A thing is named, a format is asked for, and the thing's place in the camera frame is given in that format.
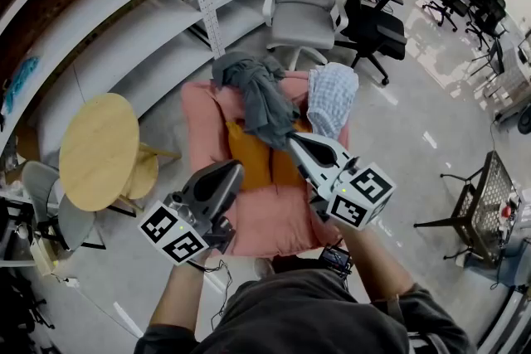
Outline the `round wooden table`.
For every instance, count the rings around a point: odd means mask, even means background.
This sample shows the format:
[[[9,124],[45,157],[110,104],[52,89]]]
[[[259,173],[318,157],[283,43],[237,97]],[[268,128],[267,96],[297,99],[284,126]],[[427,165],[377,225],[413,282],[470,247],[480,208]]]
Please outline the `round wooden table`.
[[[69,200],[100,211],[119,199],[139,153],[139,123],[130,103],[97,95],[76,113],[61,140],[59,172]]]

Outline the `gray chair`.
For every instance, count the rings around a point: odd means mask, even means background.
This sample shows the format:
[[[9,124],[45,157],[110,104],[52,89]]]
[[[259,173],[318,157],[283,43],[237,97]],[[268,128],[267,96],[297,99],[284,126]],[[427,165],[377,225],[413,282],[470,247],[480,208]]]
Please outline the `gray chair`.
[[[100,242],[90,243],[91,235],[98,235],[94,212],[80,210],[66,194],[57,197],[55,187],[59,184],[59,171],[37,161],[27,161],[22,169],[22,185],[34,211],[34,229],[45,240],[57,242],[63,250],[74,251],[80,247],[105,250]]]

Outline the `grey cloth garment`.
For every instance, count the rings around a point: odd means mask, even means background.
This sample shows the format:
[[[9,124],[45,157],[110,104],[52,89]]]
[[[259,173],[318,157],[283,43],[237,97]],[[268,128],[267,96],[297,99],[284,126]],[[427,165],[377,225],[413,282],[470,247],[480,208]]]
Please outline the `grey cloth garment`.
[[[228,52],[214,60],[212,77],[216,85],[235,87],[241,92],[248,134],[273,149],[286,148],[300,110],[280,87],[285,70],[277,59]]]

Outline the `pink armchair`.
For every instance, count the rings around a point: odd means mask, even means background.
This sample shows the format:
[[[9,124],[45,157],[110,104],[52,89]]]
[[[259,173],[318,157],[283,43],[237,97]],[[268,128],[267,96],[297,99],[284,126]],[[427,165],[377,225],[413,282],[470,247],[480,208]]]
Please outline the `pink armchair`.
[[[226,122],[244,128],[239,89],[221,87],[211,80],[187,82],[181,95],[192,171],[232,159]],[[308,195],[307,184],[305,189],[273,183],[251,191],[241,189],[226,213],[236,231],[227,253],[262,258],[287,256],[336,243],[339,232],[311,211]]]

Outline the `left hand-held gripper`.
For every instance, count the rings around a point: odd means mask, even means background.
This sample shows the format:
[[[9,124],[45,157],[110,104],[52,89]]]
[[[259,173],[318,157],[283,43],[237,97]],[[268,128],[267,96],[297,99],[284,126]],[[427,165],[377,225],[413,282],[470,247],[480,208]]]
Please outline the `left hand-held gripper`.
[[[207,250],[225,252],[236,233],[225,214],[243,178],[244,167],[234,159],[202,168],[180,192],[150,207],[138,224],[140,234],[175,265]]]

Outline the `person's gray shoe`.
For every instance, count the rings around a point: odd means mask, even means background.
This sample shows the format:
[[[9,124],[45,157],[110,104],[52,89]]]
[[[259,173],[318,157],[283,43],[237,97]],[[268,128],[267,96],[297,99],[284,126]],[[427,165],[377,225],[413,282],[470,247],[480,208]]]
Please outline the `person's gray shoe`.
[[[264,279],[275,273],[272,261],[266,258],[256,258],[254,261],[254,271],[258,279]]]

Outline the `person's black trousers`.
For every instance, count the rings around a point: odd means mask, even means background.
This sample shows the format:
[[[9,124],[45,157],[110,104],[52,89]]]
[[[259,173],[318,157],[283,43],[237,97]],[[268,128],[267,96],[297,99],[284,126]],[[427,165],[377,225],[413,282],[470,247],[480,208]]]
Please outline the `person's black trousers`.
[[[276,274],[305,269],[325,269],[324,262],[319,259],[300,258],[297,255],[275,256],[271,261]]]

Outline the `black metal mesh table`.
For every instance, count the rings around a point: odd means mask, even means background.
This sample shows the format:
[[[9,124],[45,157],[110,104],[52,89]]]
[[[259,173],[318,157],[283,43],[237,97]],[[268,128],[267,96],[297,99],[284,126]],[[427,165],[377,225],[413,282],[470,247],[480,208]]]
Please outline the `black metal mesh table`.
[[[504,244],[499,231],[500,211],[507,206],[515,188],[499,154],[487,153],[483,167],[469,177],[442,173],[464,183],[450,217],[438,221],[416,223],[415,228],[451,227],[468,251],[484,265],[499,265]]]

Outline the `small black screen device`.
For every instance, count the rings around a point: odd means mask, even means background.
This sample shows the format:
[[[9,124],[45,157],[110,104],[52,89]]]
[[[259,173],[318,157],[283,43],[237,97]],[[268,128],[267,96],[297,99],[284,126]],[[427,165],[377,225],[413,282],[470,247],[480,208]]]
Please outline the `small black screen device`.
[[[327,245],[319,256],[319,262],[329,270],[334,271],[341,279],[351,274],[351,257],[348,251],[338,245]]]

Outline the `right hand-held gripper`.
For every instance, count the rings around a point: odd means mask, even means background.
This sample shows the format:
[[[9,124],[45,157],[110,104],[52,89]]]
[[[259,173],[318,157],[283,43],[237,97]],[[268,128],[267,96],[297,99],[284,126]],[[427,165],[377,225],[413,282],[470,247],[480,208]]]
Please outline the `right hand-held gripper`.
[[[375,162],[359,168],[358,157],[333,138],[293,132],[289,154],[315,189],[309,205],[323,222],[334,219],[362,230],[382,212],[397,188]]]

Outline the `person's dark shirt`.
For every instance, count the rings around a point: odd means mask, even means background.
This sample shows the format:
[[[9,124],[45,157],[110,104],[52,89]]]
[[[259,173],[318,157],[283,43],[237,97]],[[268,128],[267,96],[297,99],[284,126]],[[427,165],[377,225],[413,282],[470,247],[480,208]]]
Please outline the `person's dark shirt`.
[[[359,303],[327,270],[296,270],[241,285],[204,340],[153,325],[134,354],[476,354],[430,293]]]

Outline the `blue checkered cloth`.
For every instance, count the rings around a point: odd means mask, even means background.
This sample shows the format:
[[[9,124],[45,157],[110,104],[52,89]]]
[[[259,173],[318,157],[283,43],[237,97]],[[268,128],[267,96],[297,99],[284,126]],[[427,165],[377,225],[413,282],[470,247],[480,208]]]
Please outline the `blue checkered cloth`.
[[[307,117],[314,133],[339,139],[358,87],[353,69],[337,62],[309,71]]]

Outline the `teal cloth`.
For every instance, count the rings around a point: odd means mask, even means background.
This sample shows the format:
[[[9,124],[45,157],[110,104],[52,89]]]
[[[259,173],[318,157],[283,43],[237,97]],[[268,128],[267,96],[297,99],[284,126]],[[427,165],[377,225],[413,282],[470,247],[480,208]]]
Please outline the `teal cloth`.
[[[16,97],[18,97],[22,92],[24,85],[26,84],[28,78],[37,69],[39,62],[39,56],[31,56],[21,63],[17,72],[12,77],[11,82],[7,86],[2,107],[3,113],[10,114],[12,112]]]

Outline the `person's left forearm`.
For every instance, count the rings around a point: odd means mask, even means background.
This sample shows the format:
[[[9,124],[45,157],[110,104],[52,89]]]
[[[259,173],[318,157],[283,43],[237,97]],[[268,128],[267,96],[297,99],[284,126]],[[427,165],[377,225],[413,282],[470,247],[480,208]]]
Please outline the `person's left forearm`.
[[[184,327],[195,332],[203,275],[190,264],[173,266],[149,325]]]

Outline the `small round wooden stool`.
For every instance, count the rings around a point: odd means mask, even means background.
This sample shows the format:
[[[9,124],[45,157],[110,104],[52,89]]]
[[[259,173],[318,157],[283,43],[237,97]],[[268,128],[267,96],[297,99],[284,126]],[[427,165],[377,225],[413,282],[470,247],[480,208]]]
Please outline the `small round wooden stool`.
[[[145,143],[141,143],[132,172],[118,197],[118,200],[123,202],[132,211],[126,212],[118,208],[118,212],[132,217],[136,217],[137,214],[144,212],[134,201],[147,196],[157,182],[158,156],[174,160],[180,160],[182,157],[181,153],[152,148]]]

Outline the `pale yellow box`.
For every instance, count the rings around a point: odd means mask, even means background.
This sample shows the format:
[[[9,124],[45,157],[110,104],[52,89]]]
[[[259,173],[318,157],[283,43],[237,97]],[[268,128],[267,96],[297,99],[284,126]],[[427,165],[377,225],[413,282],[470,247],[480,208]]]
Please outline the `pale yellow box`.
[[[47,239],[34,238],[30,251],[36,267],[42,276],[55,273],[58,260],[52,243]]]

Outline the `person's right forearm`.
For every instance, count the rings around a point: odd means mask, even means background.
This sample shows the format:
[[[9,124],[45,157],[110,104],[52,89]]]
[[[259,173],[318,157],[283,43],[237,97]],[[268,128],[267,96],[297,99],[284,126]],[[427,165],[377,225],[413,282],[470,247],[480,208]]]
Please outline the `person's right forearm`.
[[[401,296],[413,288],[411,275],[369,227],[356,230],[337,220],[334,220],[334,225],[348,248],[353,265],[372,302]]]

